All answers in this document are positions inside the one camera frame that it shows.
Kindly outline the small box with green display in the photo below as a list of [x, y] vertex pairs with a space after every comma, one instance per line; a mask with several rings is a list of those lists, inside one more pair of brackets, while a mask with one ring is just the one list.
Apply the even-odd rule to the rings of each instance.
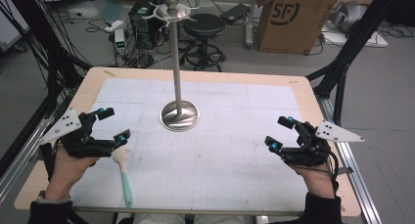
[[116, 29], [114, 32], [114, 44], [115, 48], [119, 53], [125, 51], [125, 32], [123, 29]]

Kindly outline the black metal frame stand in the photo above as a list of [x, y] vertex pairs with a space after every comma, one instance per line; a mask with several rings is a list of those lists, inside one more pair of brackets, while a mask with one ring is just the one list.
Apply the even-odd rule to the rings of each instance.
[[0, 11], [12, 26], [26, 40], [27, 45], [40, 67], [47, 70], [47, 97], [41, 103], [21, 134], [0, 158], [0, 177], [11, 167], [13, 160], [23, 148], [23, 140], [34, 129], [34, 124], [44, 116], [48, 117], [57, 108], [58, 96], [64, 90], [74, 89], [81, 83], [83, 77], [75, 67], [88, 71], [92, 66], [68, 51], [49, 24], [40, 0], [11, 0], [23, 20], [28, 25], [32, 35], [29, 35], [17, 20], [9, 13], [6, 6], [0, 3]]
[[329, 102], [330, 94], [336, 89], [335, 104], [329, 118], [336, 124], [342, 124], [343, 101], [348, 69], [381, 21], [398, 0], [373, 0], [366, 13], [347, 39], [337, 57], [325, 67], [309, 74], [309, 81], [322, 78], [313, 88], [318, 100]]

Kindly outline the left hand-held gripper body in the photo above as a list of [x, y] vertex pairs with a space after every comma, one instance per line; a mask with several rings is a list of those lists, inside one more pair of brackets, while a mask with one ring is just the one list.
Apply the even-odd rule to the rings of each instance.
[[94, 139], [93, 125], [98, 119], [94, 112], [77, 114], [74, 108], [68, 108], [56, 123], [39, 139], [40, 145], [52, 141], [62, 143], [71, 157], [110, 157], [113, 140]]

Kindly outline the white panel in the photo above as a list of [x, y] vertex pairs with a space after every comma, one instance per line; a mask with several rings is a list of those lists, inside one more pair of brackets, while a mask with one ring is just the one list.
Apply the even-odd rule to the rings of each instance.
[[29, 31], [28, 25], [12, 0], [0, 0], [0, 52], [8, 51], [22, 37], [8, 17], [15, 19], [25, 31]]

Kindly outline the white stand post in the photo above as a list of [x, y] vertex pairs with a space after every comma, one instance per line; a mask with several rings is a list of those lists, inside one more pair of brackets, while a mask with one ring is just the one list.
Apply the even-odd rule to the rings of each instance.
[[245, 21], [245, 46], [248, 50], [254, 45], [254, 15], [258, 6], [256, 0], [251, 0], [248, 17]]

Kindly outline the white grid mat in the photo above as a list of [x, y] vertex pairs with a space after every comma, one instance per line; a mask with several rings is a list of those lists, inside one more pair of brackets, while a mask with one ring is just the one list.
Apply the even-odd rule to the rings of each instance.
[[200, 110], [197, 125], [172, 132], [159, 120], [174, 97], [166, 80], [110, 78], [93, 107], [113, 116], [95, 123], [93, 135], [110, 139], [128, 129], [125, 162], [136, 209], [298, 212], [306, 188], [302, 179], [264, 143], [267, 136], [287, 147], [297, 133], [278, 124], [298, 118], [289, 86], [184, 81], [184, 99]]

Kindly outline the person's right hand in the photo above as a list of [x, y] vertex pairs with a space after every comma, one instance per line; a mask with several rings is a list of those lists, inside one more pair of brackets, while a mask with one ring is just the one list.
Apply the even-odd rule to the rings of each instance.
[[324, 199], [335, 197], [329, 169], [325, 164], [312, 167], [291, 165], [291, 168], [303, 178], [307, 190], [312, 195]]

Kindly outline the silver metal hook stand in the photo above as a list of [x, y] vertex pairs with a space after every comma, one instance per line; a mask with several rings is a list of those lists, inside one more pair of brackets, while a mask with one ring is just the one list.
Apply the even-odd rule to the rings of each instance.
[[163, 0], [154, 5], [155, 10], [149, 19], [158, 19], [169, 28], [169, 41], [173, 61], [173, 83], [175, 100], [166, 104], [160, 111], [161, 125], [173, 132], [184, 132], [193, 128], [200, 119], [198, 107], [182, 99], [180, 65], [178, 54], [178, 23], [190, 18], [192, 8], [179, 3], [179, 0]]

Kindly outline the white floor board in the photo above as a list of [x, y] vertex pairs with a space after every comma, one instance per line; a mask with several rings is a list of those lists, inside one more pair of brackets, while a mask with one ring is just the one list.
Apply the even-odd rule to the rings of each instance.
[[[321, 32], [324, 35], [325, 41], [328, 44], [336, 45], [336, 46], [344, 46], [347, 42], [346, 35], [337, 29], [335, 26], [331, 25], [327, 22]], [[365, 47], [374, 47], [374, 48], [386, 48], [388, 46], [388, 42], [383, 38], [383, 36], [375, 31], [368, 41], [365, 44]]]

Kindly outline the person's left hand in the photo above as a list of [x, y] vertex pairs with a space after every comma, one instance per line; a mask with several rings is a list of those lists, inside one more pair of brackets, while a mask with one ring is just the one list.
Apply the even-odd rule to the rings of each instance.
[[53, 175], [45, 191], [46, 196], [61, 198], [69, 195], [72, 186], [98, 160], [97, 157], [71, 157], [63, 147], [58, 148]]

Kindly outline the flat black device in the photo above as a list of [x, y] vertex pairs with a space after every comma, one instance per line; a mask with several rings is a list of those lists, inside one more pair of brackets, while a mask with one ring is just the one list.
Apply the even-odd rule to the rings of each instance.
[[227, 10], [226, 12], [222, 13], [220, 17], [227, 23], [232, 24], [234, 22], [239, 21], [240, 19], [243, 19], [245, 15], [249, 11], [249, 7], [240, 3], [233, 8]]

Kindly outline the wristwatch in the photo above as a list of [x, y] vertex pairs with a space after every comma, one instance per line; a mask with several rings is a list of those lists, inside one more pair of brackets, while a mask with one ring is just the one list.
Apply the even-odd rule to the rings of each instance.
[[37, 203], [43, 204], [62, 204], [70, 201], [70, 195], [61, 198], [49, 198], [45, 191], [40, 191], [36, 199]]

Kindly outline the aluminium rail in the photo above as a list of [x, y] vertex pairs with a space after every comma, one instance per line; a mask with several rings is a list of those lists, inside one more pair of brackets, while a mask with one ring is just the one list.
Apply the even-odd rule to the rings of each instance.
[[359, 204], [364, 223], [383, 224], [351, 151], [349, 142], [336, 142], [335, 146], [343, 165], [352, 169], [352, 172], [347, 174], [347, 178]]
[[0, 205], [14, 189], [19, 177], [37, 154], [37, 141], [51, 127], [55, 118], [68, 107], [71, 97], [60, 98], [54, 110], [48, 111], [45, 99], [7, 152], [0, 158]]

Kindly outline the wooden spatula with green handle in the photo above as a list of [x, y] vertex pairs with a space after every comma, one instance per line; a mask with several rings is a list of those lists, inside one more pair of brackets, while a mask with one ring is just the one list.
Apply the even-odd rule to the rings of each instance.
[[127, 176], [125, 162], [127, 160], [127, 149], [124, 146], [119, 147], [113, 152], [113, 160], [118, 164], [121, 176], [121, 183], [124, 195], [125, 205], [133, 206], [133, 196]]

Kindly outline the white power strip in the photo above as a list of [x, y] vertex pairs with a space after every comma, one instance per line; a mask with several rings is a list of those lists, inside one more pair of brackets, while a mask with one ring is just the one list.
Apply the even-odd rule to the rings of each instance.
[[112, 22], [110, 25], [107, 25], [104, 28], [105, 32], [113, 32], [115, 29], [119, 28], [123, 24], [123, 21], [117, 20], [115, 22]]

